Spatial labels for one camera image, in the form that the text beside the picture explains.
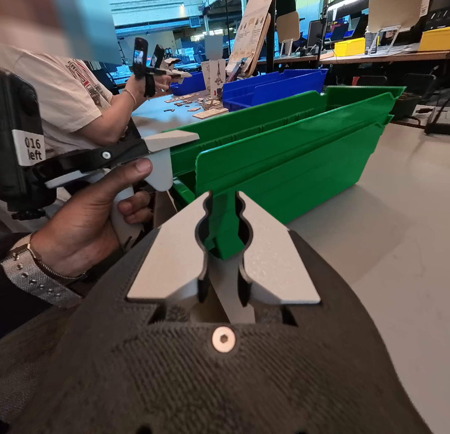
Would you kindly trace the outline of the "printed instruction sheet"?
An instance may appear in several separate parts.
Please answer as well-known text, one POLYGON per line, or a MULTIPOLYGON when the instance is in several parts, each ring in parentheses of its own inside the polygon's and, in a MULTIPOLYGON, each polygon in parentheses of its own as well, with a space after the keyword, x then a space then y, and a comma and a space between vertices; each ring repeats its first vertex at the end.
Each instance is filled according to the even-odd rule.
POLYGON ((269 9, 272 1, 248 0, 226 66, 228 75, 242 58, 246 58, 242 69, 244 76, 249 77, 254 72, 271 21, 269 9))

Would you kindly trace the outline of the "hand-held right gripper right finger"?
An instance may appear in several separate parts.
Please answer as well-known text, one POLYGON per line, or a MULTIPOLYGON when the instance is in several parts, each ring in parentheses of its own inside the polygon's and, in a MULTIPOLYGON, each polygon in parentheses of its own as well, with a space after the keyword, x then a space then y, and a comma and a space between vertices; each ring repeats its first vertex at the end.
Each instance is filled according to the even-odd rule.
POLYGON ((266 306, 316 305, 321 298, 286 226, 244 192, 235 193, 238 236, 244 244, 238 296, 266 306))

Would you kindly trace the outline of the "grey desk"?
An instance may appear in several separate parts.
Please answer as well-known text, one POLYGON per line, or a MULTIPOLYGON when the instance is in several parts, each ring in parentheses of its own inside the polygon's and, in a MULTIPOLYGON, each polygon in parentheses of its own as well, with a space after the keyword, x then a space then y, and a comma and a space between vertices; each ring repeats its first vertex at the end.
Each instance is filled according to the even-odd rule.
POLYGON ((198 99, 207 97, 207 91, 198 94, 184 96, 189 105, 176 106, 174 101, 167 103, 167 100, 174 99, 173 95, 163 95, 149 99, 132 113, 132 119, 141 137, 148 137, 165 131, 172 131, 188 127, 192 124, 208 124, 213 120, 219 120, 218 124, 226 126, 229 124, 229 116, 226 114, 216 115, 205 120, 194 117, 195 114, 203 112, 203 107, 197 103, 198 99))
POLYGON ((352 287, 433 433, 449 433, 449 136, 390 123, 353 187, 288 224, 352 287))

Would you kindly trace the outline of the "blue plastic bin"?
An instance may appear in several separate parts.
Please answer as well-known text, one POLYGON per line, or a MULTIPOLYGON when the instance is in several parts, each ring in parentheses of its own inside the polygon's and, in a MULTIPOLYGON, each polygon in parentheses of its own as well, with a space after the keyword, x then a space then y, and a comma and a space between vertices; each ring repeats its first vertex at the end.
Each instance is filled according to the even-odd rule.
POLYGON ((196 92, 201 92, 206 89, 205 81, 202 72, 194 72, 191 77, 183 79, 182 83, 173 82, 170 85, 172 94, 175 96, 184 96, 196 92))
POLYGON ((270 103, 297 94, 322 92, 328 69, 286 69, 224 84, 222 104, 228 111, 238 111, 270 103))

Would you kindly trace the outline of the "scattered wooden puzzle pieces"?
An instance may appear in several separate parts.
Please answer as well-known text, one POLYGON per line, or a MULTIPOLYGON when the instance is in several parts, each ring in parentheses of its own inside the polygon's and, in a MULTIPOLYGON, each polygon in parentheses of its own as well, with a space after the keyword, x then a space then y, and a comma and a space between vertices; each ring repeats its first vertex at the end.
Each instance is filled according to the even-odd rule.
POLYGON ((215 99, 206 94, 205 91, 197 91, 181 96, 172 96, 164 100, 169 108, 165 112, 175 113, 178 109, 185 111, 189 116, 205 120, 218 115, 229 113, 219 99, 215 99))

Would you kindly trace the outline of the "person's left hand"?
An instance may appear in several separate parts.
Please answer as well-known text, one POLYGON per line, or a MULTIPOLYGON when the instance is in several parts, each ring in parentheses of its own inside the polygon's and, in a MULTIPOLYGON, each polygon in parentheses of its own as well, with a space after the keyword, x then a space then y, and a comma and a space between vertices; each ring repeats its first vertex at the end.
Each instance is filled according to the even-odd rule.
POLYGON ((110 221, 114 199, 143 180, 153 165, 141 158, 79 191, 30 240, 39 267, 56 280, 76 278, 119 250, 110 221))

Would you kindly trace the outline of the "white card with tower drawing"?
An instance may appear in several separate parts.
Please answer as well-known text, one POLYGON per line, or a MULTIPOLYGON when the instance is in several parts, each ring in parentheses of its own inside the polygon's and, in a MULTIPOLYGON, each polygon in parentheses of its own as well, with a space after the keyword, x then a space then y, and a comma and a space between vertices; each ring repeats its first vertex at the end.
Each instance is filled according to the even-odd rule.
POLYGON ((203 79, 207 92, 211 98, 218 98, 218 90, 223 88, 226 81, 226 60, 207 60, 201 62, 203 79))

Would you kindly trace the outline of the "grey studded wrist cuff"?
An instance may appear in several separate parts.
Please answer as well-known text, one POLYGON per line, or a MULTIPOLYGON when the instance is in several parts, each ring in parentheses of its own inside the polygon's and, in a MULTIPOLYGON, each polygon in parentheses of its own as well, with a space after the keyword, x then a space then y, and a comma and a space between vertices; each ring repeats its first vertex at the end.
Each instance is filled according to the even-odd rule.
POLYGON ((86 277, 62 275, 48 267, 31 245, 32 234, 20 238, 1 260, 6 277, 20 290, 51 304, 69 308, 76 306, 82 296, 70 285, 86 277))

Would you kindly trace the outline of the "person's left forearm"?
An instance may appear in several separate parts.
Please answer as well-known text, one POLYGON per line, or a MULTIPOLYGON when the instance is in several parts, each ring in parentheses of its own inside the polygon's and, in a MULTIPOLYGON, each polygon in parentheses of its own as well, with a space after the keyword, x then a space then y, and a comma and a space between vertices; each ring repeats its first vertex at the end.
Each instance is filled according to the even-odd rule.
MULTIPOLYGON (((27 232, 1 233, 1 260, 11 247, 27 232)), ((53 307, 39 298, 17 288, 0 267, 0 331, 1 338, 30 321, 46 309, 53 307)))

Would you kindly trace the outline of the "yellow plastic bin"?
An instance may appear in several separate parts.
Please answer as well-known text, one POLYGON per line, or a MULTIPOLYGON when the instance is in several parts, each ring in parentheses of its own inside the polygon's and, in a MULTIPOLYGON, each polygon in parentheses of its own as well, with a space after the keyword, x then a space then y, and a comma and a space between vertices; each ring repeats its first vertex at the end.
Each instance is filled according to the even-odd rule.
POLYGON ((418 51, 434 52, 450 50, 450 27, 442 27, 424 31, 418 51))
POLYGON ((350 38, 334 44, 335 57, 348 57, 365 54, 365 37, 350 38))

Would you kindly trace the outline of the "long wooden workbench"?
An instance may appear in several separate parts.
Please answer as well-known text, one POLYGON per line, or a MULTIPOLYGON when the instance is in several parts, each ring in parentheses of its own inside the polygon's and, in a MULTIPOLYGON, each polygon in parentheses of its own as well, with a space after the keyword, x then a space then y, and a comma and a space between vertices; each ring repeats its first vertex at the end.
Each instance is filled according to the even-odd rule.
MULTIPOLYGON (((333 51, 322 54, 320 56, 319 64, 334 65, 334 64, 366 64, 366 63, 385 63, 385 62, 416 62, 416 61, 431 61, 431 60, 449 60, 450 51, 419 51, 419 52, 399 52, 395 54, 359 54, 353 56, 336 56, 333 51)), ((274 64, 298 64, 298 63, 312 63, 317 61, 316 55, 291 56, 283 58, 275 58, 274 64)))

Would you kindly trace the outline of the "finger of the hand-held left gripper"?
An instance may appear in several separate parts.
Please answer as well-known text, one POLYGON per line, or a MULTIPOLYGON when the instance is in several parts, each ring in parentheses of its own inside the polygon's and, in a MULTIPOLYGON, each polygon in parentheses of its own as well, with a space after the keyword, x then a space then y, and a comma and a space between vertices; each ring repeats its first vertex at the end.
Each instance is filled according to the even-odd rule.
POLYGON ((153 167, 145 181, 158 192, 168 191, 173 185, 171 148, 197 141, 199 135, 194 132, 173 130, 154 134, 143 140, 149 152, 146 158, 153 167))

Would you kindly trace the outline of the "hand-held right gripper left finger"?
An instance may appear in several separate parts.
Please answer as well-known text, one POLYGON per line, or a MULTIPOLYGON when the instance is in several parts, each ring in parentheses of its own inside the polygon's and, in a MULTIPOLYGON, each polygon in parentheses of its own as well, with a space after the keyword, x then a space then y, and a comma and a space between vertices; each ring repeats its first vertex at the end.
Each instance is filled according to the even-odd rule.
POLYGON ((190 310, 205 302, 211 281, 208 252, 213 192, 201 194, 159 228, 127 300, 190 310))

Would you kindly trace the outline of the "black device with green lights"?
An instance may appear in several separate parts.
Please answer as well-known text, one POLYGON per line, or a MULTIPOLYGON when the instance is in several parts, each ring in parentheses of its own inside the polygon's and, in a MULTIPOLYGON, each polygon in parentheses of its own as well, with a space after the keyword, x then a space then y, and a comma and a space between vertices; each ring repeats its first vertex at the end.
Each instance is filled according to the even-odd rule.
POLYGON ((420 97, 411 92, 404 92, 395 102, 390 114, 391 121, 400 121, 412 116, 420 97))

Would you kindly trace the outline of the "black support post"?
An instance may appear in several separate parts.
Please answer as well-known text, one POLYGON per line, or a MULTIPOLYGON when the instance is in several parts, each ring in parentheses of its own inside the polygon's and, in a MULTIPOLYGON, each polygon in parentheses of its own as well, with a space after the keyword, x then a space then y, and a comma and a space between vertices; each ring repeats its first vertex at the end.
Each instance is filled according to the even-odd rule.
POLYGON ((276 0, 269 5, 270 23, 266 34, 266 74, 274 71, 274 33, 275 33, 276 0))

